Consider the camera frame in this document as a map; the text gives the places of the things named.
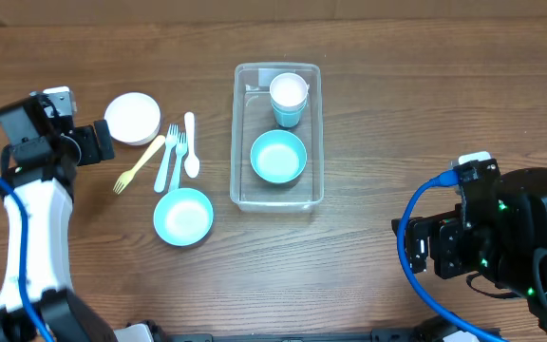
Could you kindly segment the yellow plastic fork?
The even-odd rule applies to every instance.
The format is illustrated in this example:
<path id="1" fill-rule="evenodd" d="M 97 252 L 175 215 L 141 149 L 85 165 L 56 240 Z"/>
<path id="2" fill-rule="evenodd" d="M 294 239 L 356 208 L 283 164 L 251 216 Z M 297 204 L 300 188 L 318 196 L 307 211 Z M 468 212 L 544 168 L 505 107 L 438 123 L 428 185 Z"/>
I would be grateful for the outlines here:
<path id="1" fill-rule="evenodd" d="M 138 171 L 164 146 L 165 137 L 157 136 L 142 153 L 138 161 L 129 170 L 124 171 L 116 180 L 113 192 L 119 195 L 125 187 L 134 179 Z"/>

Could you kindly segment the white plastic bowl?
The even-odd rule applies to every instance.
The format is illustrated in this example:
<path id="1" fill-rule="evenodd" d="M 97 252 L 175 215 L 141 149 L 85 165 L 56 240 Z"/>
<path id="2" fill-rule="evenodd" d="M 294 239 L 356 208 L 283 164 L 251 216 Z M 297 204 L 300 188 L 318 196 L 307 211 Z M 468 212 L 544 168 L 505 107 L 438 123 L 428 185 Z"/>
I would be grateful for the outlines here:
<path id="1" fill-rule="evenodd" d="M 161 111 L 154 98 L 128 92 L 115 98 L 104 112 L 111 137 L 129 145 L 151 142 L 160 131 Z"/>

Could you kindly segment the light blue fork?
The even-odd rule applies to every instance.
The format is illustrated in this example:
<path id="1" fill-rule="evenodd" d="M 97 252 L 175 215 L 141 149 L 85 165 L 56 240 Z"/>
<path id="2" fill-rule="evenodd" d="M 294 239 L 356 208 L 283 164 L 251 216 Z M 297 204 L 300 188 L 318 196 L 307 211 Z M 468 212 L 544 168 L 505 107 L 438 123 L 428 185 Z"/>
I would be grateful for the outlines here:
<path id="1" fill-rule="evenodd" d="M 178 142 L 175 148 L 175 164 L 173 168 L 173 173 L 171 177 L 171 181 L 168 187 L 168 191 L 172 192 L 179 188 L 180 184 L 180 174 L 181 174 L 181 168 L 182 168 L 182 160 L 184 156 L 186 155 L 188 150 L 187 146 L 187 137 L 186 133 L 182 132 L 179 134 Z"/>
<path id="2" fill-rule="evenodd" d="M 170 164 L 170 157 L 173 148 L 178 141 L 179 127 L 176 124 L 170 124 L 164 142 L 164 153 L 160 163 L 160 168 L 156 176 L 154 183 L 154 191 L 156 193 L 162 193 L 166 184 L 168 168 Z"/>

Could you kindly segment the white plastic spoon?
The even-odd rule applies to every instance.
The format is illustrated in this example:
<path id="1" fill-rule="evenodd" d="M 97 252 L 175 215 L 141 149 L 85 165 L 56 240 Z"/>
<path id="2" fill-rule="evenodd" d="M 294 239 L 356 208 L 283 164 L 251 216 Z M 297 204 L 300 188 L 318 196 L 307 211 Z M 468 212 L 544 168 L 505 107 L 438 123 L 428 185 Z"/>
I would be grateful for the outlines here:
<path id="1" fill-rule="evenodd" d="M 196 154 L 196 118 L 193 112 L 184 114 L 184 126 L 187 136 L 187 158 L 185 159 L 184 168 L 189 178 L 196 178 L 200 170 L 200 161 Z"/>

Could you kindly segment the blue plastic bowl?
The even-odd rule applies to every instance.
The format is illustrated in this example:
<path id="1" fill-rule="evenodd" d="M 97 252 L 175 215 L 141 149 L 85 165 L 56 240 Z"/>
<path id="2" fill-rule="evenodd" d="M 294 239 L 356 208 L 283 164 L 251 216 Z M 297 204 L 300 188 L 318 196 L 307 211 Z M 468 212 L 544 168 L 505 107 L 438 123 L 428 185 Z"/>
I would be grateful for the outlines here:
<path id="1" fill-rule="evenodd" d="M 197 189 L 180 188 L 163 196 L 153 215 L 157 235 L 166 243 L 188 247 L 202 241 L 211 231 L 214 208 Z"/>

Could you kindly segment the green plastic bowl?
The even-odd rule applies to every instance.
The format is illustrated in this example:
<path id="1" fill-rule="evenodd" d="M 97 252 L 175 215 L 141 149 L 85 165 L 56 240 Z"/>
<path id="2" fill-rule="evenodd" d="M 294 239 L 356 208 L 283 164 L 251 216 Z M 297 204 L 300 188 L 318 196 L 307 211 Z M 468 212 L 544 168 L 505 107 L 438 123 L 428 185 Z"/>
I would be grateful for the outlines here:
<path id="1" fill-rule="evenodd" d="M 261 134 L 253 143 L 250 163 L 264 181 L 284 184 L 297 179 L 308 161 L 305 144 L 287 130 L 275 129 Z"/>

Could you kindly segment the clear plastic storage container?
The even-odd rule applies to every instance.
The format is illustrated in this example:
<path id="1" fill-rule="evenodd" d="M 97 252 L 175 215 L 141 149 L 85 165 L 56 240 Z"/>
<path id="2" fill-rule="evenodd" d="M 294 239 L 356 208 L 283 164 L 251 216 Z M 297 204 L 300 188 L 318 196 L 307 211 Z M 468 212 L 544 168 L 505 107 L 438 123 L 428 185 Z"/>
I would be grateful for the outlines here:
<path id="1" fill-rule="evenodd" d="M 301 76 L 309 93 L 300 122 L 292 128 L 274 118 L 270 84 L 279 74 Z M 324 197 L 324 122 L 321 71 L 304 63 L 262 62 L 236 67 L 232 121 L 230 198 L 242 211 L 262 213 L 309 212 Z M 254 141 L 275 130 L 292 132 L 305 144 L 307 165 L 294 181 L 272 184 L 261 179 L 250 163 Z"/>

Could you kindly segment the blue plastic cup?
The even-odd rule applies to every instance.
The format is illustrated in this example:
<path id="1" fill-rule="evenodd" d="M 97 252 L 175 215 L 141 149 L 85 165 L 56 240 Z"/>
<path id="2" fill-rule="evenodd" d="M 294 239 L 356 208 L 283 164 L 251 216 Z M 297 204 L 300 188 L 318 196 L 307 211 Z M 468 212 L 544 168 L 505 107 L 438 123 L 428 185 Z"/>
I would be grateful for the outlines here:
<path id="1" fill-rule="evenodd" d="M 273 104 L 274 118 L 278 125 L 285 128 L 297 126 L 307 104 L 302 104 L 296 110 L 284 110 Z"/>

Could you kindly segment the pink plastic cup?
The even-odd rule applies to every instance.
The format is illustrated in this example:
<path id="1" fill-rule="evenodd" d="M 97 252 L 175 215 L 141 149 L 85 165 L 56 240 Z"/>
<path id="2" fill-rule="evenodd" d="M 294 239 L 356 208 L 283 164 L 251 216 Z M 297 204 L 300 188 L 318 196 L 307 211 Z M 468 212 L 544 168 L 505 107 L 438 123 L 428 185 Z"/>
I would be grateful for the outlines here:
<path id="1" fill-rule="evenodd" d="M 273 105 L 280 110 L 296 111 L 306 102 L 309 87 L 307 82 L 296 73 L 279 74 L 270 84 Z"/>

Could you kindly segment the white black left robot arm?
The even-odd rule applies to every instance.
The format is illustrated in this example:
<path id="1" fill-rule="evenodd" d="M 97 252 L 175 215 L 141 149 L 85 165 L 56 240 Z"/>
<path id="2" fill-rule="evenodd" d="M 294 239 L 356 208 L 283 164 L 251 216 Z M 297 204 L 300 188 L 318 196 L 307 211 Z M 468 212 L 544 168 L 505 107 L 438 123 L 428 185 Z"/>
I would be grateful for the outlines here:
<path id="1" fill-rule="evenodd" d="M 110 326 L 72 286 L 68 226 L 80 166 L 111 160 L 106 121 L 77 126 L 66 86 L 0 107 L 8 144 L 0 154 L 0 197 L 9 222 L 0 290 L 0 341 L 113 341 Z"/>

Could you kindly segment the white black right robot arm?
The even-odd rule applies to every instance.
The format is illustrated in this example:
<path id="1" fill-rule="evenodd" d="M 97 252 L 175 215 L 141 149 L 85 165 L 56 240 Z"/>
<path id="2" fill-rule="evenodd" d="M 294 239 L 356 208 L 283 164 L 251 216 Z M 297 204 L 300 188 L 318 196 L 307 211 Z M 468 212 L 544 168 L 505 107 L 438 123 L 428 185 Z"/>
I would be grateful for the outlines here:
<path id="1" fill-rule="evenodd" d="M 451 313 L 418 282 L 432 259 L 442 279 L 482 276 L 498 298 L 526 299 L 547 335 L 547 168 L 502 174 L 496 160 L 469 161 L 421 185 L 391 222 L 409 284 L 440 317 L 480 341 L 498 336 Z"/>

